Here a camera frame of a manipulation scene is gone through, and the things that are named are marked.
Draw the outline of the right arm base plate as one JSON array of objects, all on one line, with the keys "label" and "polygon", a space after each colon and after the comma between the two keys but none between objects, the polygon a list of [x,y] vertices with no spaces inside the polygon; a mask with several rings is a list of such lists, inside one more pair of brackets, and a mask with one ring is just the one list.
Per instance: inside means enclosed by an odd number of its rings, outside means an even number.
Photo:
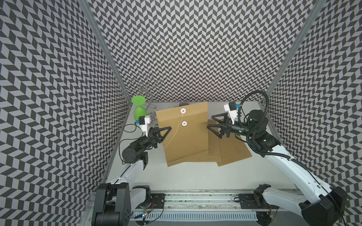
[{"label": "right arm base plate", "polygon": [[241,209],[257,209],[257,210],[277,210],[278,206],[269,205],[261,195],[256,194],[238,194],[234,198],[234,202],[240,204]]}]

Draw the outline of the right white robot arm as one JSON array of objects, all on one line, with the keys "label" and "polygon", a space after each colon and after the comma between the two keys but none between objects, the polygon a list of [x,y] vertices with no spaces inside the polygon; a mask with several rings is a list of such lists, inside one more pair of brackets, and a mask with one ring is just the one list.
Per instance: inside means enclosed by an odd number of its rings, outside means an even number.
[{"label": "right white robot arm", "polygon": [[274,136],[266,131],[268,119],[261,110],[253,110],[244,122],[234,120],[227,113],[213,115],[215,124],[207,128],[218,138],[237,139],[244,136],[253,152],[280,169],[301,191],[294,195],[262,184],[254,190],[254,202],[277,206],[301,216],[310,226],[332,226],[343,219],[347,193],[341,187],[332,187],[314,175],[294,158]]}]

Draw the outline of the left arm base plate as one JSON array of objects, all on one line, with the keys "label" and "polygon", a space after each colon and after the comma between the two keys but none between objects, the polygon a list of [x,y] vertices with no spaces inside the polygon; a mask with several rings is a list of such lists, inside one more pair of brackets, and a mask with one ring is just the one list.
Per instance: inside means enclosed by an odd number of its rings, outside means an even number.
[{"label": "left arm base plate", "polygon": [[161,210],[164,208],[165,203],[165,193],[151,193],[146,195],[146,200],[139,204],[136,209],[156,209]]}]

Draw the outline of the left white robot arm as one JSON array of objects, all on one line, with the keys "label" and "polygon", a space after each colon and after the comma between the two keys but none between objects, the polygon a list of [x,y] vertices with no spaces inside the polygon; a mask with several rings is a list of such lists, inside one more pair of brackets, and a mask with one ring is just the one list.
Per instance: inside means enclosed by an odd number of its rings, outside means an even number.
[{"label": "left white robot arm", "polygon": [[161,195],[153,197],[149,186],[134,183],[148,164],[148,150],[157,148],[171,130],[171,127],[150,128],[148,135],[134,140],[123,150],[123,171],[96,189],[91,225],[126,226],[131,217],[145,219],[155,208],[163,207]]}]

